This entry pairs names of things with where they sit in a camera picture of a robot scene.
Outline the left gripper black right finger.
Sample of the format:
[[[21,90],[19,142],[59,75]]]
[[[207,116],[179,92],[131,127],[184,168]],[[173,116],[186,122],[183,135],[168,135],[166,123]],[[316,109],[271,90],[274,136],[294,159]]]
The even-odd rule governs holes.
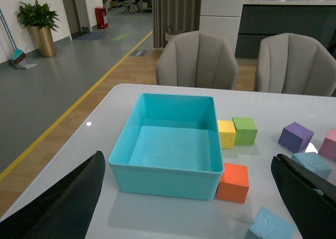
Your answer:
[[[284,154],[273,157],[271,173],[303,238],[335,238],[335,185]]]

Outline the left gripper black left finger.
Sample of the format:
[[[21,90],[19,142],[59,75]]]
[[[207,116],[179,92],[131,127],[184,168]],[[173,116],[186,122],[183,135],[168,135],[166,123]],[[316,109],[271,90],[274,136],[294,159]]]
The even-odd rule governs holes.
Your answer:
[[[106,163],[97,151],[26,206],[1,221],[1,238],[85,238]]]

